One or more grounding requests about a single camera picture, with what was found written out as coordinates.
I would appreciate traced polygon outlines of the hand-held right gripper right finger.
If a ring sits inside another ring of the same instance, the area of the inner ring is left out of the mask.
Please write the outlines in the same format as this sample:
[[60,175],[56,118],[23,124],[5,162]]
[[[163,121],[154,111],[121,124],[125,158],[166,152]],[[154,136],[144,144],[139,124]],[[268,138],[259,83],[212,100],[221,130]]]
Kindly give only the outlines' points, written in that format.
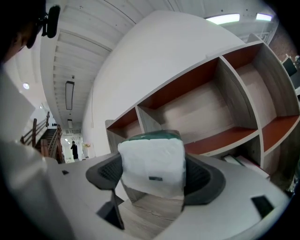
[[155,240],[256,240],[281,217],[289,198],[244,166],[187,155],[180,216]]

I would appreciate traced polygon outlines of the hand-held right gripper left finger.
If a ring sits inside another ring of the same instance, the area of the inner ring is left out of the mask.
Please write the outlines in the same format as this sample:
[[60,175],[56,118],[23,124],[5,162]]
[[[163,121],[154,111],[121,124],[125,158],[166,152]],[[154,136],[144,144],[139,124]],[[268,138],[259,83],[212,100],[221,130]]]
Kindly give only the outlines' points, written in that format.
[[106,154],[68,164],[58,164],[53,158],[46,158],[50,183],[75,240],[138,240],[97,214],[111,199],[112,192],[96,188],[86,179],[86,172],[111,156]]

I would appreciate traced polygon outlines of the white box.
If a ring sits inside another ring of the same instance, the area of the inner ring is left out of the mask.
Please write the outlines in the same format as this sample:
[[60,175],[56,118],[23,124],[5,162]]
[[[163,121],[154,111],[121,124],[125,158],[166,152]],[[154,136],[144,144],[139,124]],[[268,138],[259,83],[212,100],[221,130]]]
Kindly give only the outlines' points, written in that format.
[[122,181],[133,190],[163,198],[183,195],[185,148],[177,130],[136,135],[119,143]]

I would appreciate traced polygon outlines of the wooden shelf unit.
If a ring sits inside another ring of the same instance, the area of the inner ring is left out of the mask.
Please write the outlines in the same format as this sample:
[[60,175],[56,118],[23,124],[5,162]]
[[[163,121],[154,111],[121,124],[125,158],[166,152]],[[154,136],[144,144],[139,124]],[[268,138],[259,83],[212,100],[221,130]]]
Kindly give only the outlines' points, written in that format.
[[134,135],[178,130],[186,151],[247,157],[274,182],[290,179],[300,157],[300,106],[275,53],[256,35],[179,73],[114,120],[110,150]]

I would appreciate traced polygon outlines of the grey wooden desk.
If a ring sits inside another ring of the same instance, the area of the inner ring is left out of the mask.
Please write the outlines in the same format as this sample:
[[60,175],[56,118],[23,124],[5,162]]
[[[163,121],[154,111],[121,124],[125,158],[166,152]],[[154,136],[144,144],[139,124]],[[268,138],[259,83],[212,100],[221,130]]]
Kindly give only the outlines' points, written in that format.
[[124,232],[142,240],[152,240],[179,217],[182,204],[181,199],[152,196],[145,196],[135,203],[126,200],[119,205]]

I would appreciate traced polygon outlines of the white vase with flowers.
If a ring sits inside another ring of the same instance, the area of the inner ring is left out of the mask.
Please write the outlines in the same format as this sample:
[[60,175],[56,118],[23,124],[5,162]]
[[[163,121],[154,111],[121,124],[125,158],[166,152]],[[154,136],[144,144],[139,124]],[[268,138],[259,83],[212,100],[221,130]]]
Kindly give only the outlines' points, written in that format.
[[90,148],[91,148],[91,144],[88,142],[83,142],[82,143],[82,150],[83,150],[83,154],[85,158],[89,158],[90,157]]

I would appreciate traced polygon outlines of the pink book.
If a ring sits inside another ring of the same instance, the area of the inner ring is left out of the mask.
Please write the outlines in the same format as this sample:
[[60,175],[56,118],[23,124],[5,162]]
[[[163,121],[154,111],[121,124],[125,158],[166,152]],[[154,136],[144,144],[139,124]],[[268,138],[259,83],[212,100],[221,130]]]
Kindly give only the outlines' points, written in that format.
[[261,169],[259,166],[257,166],[255,163],[251,162],[250,160],[246,159],[245,157],[237,156],[236,159],[241,165],[245,166],[246,168],[255,171],[256,173],[263,176],[265,179],[270,179],[270,175],[268,173],[266,173],[263,169]]

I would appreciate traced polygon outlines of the wooden staircase railing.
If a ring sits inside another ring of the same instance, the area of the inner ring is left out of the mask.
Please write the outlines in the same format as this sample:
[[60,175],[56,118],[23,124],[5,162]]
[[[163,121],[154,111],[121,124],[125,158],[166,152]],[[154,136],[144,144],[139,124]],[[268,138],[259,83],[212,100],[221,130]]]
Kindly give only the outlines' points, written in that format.
[[53,158],[58,164],[63,164],[65,160],[61,145],[62,129],[56,123],[53,124],[54,128],[49,128],[49,118],[49,111],[40,122],[34,118],[32,128],[21,136],[20,142],[35,148],[42,156]]

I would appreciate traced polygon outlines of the long black ceiling light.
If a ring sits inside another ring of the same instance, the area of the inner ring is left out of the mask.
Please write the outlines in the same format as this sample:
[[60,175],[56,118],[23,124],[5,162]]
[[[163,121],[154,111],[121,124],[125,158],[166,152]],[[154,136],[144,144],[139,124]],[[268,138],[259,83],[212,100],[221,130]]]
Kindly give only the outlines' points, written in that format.
[[65,104],[67,110],[72,110],[73,107],[73,92],[75,83],[72,81],[66,81],[65,84]]

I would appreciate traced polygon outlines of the black computer monitor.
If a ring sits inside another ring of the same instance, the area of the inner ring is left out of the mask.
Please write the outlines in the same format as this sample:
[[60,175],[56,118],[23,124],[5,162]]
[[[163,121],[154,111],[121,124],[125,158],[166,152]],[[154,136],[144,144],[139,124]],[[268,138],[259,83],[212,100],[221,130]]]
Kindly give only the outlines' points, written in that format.
[[287,57],[283,62],[282,62],[285,70],[287,71],[289,76],[294,75],[297,73],[297,68],[295,67],[292,59],[290,57]]

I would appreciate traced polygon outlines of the rectangular ceiling panel light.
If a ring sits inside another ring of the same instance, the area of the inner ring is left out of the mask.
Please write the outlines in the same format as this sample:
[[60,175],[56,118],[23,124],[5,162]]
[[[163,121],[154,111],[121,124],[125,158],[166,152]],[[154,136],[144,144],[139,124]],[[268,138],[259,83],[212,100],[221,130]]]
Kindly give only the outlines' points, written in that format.
[[268,15],[268,14],[262,14],[262,13],[256,14],[256,20],[258,20],[258,21],[270,22],[272,20],[272,18],[273,18],[273,16]]
[[226,15],[218,15],[214,17],[206,18],[207,21],[212,22],[217,25],[226,24],[226,23],[234,23],[240,20],[240,14],[226,14]]

